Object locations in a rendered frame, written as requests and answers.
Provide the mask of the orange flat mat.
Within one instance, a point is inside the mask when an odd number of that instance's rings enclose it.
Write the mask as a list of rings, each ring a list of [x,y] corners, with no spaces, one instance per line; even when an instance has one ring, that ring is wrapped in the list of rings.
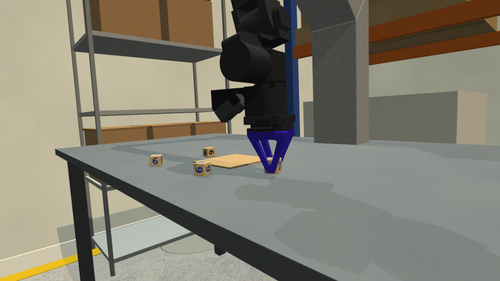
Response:
[[[217,158],[209,158],[209,159],[198,160],[198,161],[193,161],[193,162],[195,163],[195,162],[199,162],[199,161],[209,161],[209,162],[211,162],[212,167],[220,167],[220,168],[225,168],[225,169],[244,167],[244,166],[247,166],[250,164],[256,164],[258,162],[261,162],[260,158],[257,156],[239,155],[239,154],[224,155],[224,156],[217,157]]]

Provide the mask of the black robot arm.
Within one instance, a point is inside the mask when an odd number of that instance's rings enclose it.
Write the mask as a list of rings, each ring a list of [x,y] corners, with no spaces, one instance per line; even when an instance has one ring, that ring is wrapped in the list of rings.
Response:
[[[220,122],[245,110],[265,116],[264,85],[286,84],[286,53],[273,48],[289,42],[289,17],[277,0],[231,0],[236,34],[221,43],[220,70],[233,82],[257,86],[211,90],[211,108]],[[264,48],[263,48],[264,47]]]

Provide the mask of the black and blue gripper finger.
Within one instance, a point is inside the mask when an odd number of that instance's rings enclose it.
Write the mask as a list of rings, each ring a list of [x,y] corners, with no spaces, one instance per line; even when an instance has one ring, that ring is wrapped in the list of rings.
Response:
[[[247,132],[247,136],[257,152],[265,170],[269,174],[274,174],[277,168],[277,164],[280,160],[280,156],[282,154],[287,135],[289,131],[273,131],[273,132]],[[276,148],[274,151],[273,161],[269,164],[264,150],[261,147],[260,139],[273,139],[277,141]]]
[[[283,151],[282,151],[282,154],[280,156],[280,158],[282,158],[282,161],[284,159],[284,156],[286,154],[286,151],[289,147],[289,144],[292,140],[292,137],[294,135],[294,132],[295,130],[294,129],[291,129],[291,130],[286,130],[286,131],[289,131],[289,134],[287,135],[287,138],[286,138],[286,142],[285,142],[285,145],[284,145],[284,148],[283,148]],[[268,139],[260,139],[260,142],[261,142],[261,145],[264,149],[264,152],[265,152],[265,155],[267,158],[273,158],[273,154],[271,153],[271,150],[270,150],[270,145],[269,145],[269,141]]]

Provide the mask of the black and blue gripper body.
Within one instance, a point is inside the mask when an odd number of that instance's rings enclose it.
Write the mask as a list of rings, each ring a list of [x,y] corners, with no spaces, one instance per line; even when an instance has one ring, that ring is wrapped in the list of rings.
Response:
[[[269,88],[268,82],[261,85],[264,85],[265,116],[243,117],[244,125],[250,125],[247,132],[273,132],[295,129],[295,126],[292,126],[292,121],[295,121],[295,114],[287,114],[286,84],[284,82],[274,82],[273,88]]]

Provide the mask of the beige letter block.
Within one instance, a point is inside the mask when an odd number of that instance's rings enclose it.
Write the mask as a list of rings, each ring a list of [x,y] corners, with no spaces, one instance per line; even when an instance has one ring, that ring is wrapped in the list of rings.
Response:
[[[273,158],[267,158],[267,160],[268,160],[269,164],[271,164],[272,161],[273,161]],[[275,171],[274,174],[279,174],[281,171],[282,171],[282,158],[280,158],[280,160],[279,160],[279,162],[277,164],[276,171]],[[269,173],[266,172],[265,168],[264,168],[264,173],[265,174],[269,174]]]
[[[203,156],[204,157],[214,157],[215,156],[215,148],[214,147],[206,147],[202,148]]]
[[[163,164],[163,155],[151,155],[150,156],[150,166],[159,167]]]
[[[211,162],[199,161],[193,164],[194,176],[207,176],[211,174]]]

